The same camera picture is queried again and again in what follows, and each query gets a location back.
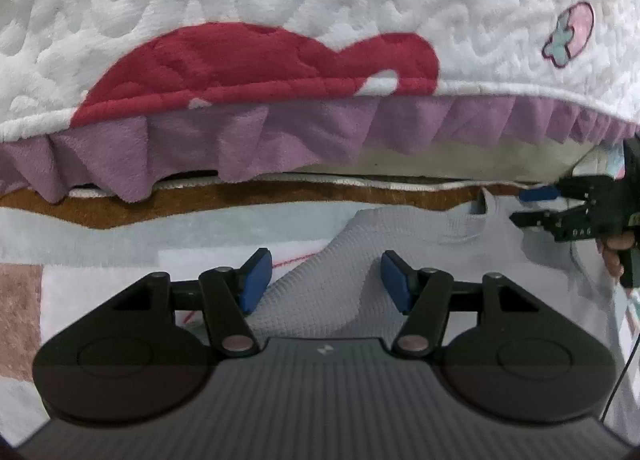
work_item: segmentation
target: black cable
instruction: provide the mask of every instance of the black cable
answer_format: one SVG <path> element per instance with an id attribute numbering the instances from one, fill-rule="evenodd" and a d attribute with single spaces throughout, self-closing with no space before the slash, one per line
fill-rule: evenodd
<path id="1" fill-rule="evenodd" d="M 609 411 L 609 406 L 611 406 L 611 402 L 613 402 L 613 398 L 616 396 L 616 392 L 618 391 L 620 384 L 622 384 L 622 380 L 626 376 L 626 371 L 629 369 L 629 365 L 631 364 L 631 361 L 634 360 L 634 356 L 636 355 L 636 350 L 638 350 L 638 345 L 640 345 L 640 334 L 636 339 L 636 344 L 634 344 L 634 347 L 631 350 L 631 354 L 629 355 L 629 358 L 626 360 L 625 367 L 622 368 L 622 373 L 620 373 L 620 376 L 616 381 L 616 385 L 614 386 L 613 391 L 611 392 L 611 395 L 609 395 L 609 400 L 607 400 L 607 405 L 604 407 L 604 412 L 602 413 L 602 417 L 600 419 L 601 423 L 603 424 L 604 424 L 604 419 L 607 417 L 607 411 Z"/>

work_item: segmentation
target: ribbed gray panel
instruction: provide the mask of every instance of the ribbed gray panel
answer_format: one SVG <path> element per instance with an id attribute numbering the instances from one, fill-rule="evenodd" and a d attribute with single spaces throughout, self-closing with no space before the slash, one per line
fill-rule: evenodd
<path id="1" fill-rule="evenodd" d="M 602 460 L 628 449 L 591 418 L 552 428 L 487 419 L 454 400 L 427 364 L 396 360 L 376 340 L 272 339 L 254 358 L 222 363 L 200 396 L 171 414 L 110 430 L 53 421 L 20 453 L 29 460 Z"/>

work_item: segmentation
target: metal screw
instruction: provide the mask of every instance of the metal screw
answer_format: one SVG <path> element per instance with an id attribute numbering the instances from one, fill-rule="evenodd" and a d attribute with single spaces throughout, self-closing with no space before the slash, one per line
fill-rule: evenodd
<path id="1" fill-rule="evenodd" d="M 254 346 L 254 340 L 246 335 L 229 335 L 222 339 L 222 347 L 230 352 L 246 352 Z"/>
<path id="2" fill-rule="evenodd" d="M 423 352 L 429 348 L 429 340 L 421 335 L 403 335 L 398 339 L 398 346 L 406 352 Z"/>

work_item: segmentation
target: circular disc cover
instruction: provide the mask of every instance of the circular disc cover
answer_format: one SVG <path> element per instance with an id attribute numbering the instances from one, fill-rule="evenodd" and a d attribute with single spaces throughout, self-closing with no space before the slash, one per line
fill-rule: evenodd
<path id="1" fill-rule="evenodd" d="M 476 327 L 446 348 L 442 372 L 462 398 L 500 418 L 551 424 L 599 411 L 615 380 L 609 352 L 586 333 L 548 333 Z"/>
<path id="2" fill-rule="evenodd" d="M 98 332 L 71 328 L 33 362 L 36 388 L 56 416 L 88 424 L 144 420 L 184 402 L 207 379 L 207 348 L 183 329 L 130 321 Z"/>

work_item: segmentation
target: cartoon print on fabric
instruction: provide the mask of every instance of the cartoon print on fabric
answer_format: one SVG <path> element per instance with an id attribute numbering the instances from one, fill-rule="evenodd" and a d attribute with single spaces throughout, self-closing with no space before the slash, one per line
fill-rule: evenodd
<path id="1" fill-rule="evenodd" d="M 556 68 L 564 68 L 584 50 L 593 31 L 593 8 L 580 1 L 558 16 L 556 29 L 542 48 L 542 56 Z"/>
<path id="2" fill-rule="evenodd" d="M 439 69 L 433 47 L 416 33 L 379 34 L 334 51 L 279 27 L 205 23 L 120 58 L 71 126 L 221 102 L 432 94 Z"/>

